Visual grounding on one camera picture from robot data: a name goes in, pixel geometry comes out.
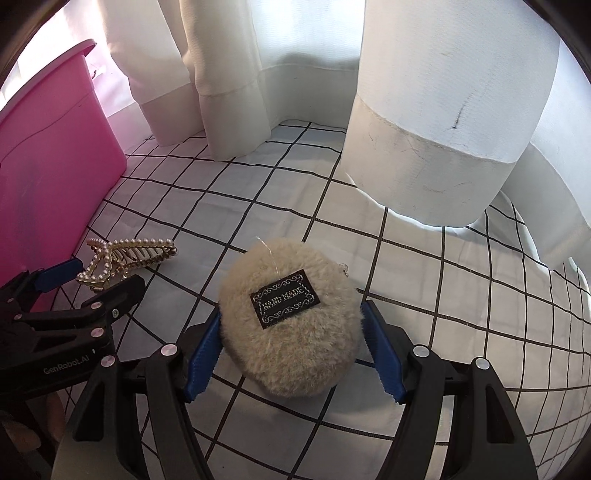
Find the person's hand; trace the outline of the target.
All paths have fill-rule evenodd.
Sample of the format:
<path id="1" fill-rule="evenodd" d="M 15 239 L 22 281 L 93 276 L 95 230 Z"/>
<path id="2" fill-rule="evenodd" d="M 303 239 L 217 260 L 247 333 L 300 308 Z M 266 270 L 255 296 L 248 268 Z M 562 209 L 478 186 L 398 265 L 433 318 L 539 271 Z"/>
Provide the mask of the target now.
<path id="1" fill-rule="evenodd" d="M 57 392 L 28 400 L 4 399 L 1 425 L 21 454 L 49 446 L 56 451 L 65 432 L 65 410 Z"/>

